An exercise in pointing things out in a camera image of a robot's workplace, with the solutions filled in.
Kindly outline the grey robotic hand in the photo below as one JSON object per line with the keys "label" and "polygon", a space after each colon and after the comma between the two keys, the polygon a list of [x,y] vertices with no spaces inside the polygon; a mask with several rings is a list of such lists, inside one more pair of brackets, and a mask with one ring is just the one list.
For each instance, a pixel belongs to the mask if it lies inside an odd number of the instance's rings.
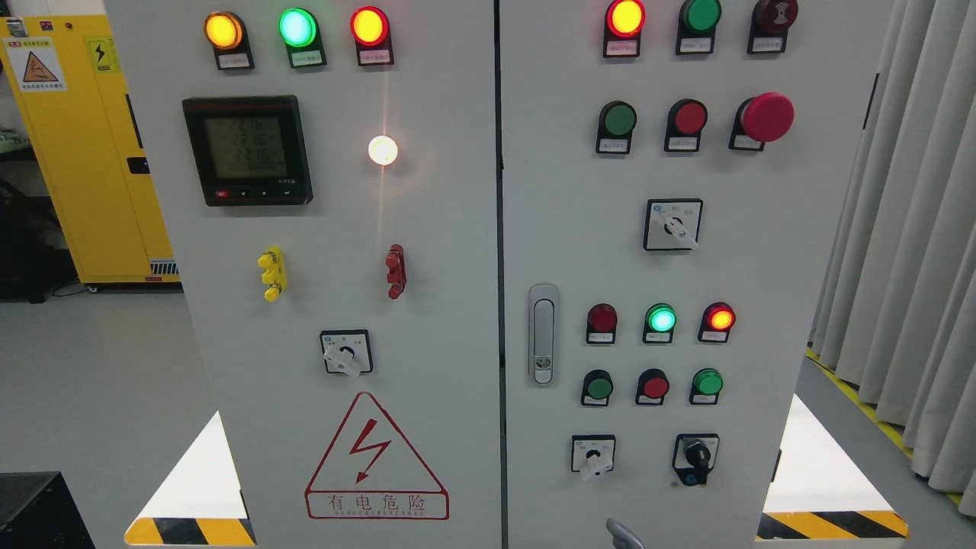
{"label": "grey robotic hand", "polygon": [[644,543],[630,529],[613,518],[607,518],[605,527],[612,536],[612,546],[616,549],[644,549]]}

